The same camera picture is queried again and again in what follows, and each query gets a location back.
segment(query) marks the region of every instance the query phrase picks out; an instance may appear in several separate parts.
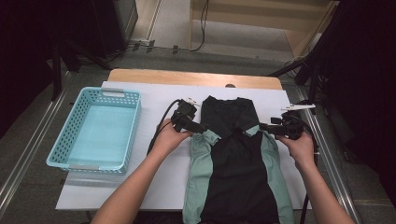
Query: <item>light blue plastic basket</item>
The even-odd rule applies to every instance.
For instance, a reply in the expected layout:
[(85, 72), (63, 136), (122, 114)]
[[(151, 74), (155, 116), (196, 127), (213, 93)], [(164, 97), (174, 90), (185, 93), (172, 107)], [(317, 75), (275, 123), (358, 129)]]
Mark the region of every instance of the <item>light blue plastic basket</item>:
[(141, 112), (139, 91), (81, 90), (47, 165), (65, 171), (125, 173)]

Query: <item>white tabletop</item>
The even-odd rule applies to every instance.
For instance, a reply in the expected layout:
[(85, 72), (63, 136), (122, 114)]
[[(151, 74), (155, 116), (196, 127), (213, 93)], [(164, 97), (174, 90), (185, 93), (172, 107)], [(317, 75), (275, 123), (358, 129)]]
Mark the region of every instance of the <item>white tabletop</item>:
[[(104, 82), (102, 87), (125, 90), (138, 90), (142, 93), (142, 112), (137, 127), (130, 165), (126, 175), (70, 172), (64, 183), (56, 209), (96, 210), (117, 188), (125, 176), (129, 175), (146, 157), (149, 141), (155, 127), (160, 122), (166, 108), (176, 99), (188, 97), (201, 104), (211, 95), (221, 100), (244, 97), (253, 101), (260, 122), (270, 123), (271, 117), (284, 112), (282, 106), (289, 105), (285, 91), (216, 88), (203, 86), (161, 85), (129, 82)], [(170, 110), (168, 118), (177, 108)], [(200, 108), (195, 121), (200, 120)], [(278, 142), (281, 171), (285, 178), (294, 209), (301, 209), (305, 196), (303, 180), (294, 166), (287, 148)], [(191, 140), (187, 139), (172, 152), (155, 175), (142, 203), (142, 210), (181, 210), (190, 167)]]

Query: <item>human hand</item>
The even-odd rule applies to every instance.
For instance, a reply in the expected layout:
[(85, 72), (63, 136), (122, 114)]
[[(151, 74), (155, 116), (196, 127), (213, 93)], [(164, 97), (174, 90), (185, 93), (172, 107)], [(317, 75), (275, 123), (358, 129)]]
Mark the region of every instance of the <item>human hand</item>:
[(296, 162), (297, 169), (315, 166), (314, 142), (311, 135), (303, 132), (297, 140), (291, 140), (285, 136), (277, 135), (276, 139), (289, 148), (290, 155)]
[(168, 155), (173, 150), (175, 150), (180, 143), (189, 136), (192, 136), (192, 132), (185, 131), (178, 133), (174, 127), (173, 123), (170, 119), (165, 119), (161, 124), (160, 133), (155, 140), (152, 151), (161, 151)]

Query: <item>person's left hand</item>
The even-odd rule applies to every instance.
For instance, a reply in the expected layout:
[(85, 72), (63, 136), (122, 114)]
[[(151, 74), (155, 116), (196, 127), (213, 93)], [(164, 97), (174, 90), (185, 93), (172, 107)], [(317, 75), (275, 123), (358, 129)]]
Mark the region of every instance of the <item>person's left hand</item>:
[(166, 154), (175, 150), (184, 139), (192, 136), (192, 132), (189, 131), (178, 133), (170, 119), (164, 120), (160, 129), (162, 130), (158, 134), (152, 150), (163, 150)]

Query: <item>garment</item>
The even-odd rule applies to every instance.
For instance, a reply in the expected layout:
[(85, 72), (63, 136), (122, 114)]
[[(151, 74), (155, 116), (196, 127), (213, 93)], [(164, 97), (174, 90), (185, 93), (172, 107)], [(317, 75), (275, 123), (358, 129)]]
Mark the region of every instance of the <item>garment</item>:
[(273, 137), (259, 129), (249, 99), (204, 100), (192, 137), (183, 221), (294, 223)]

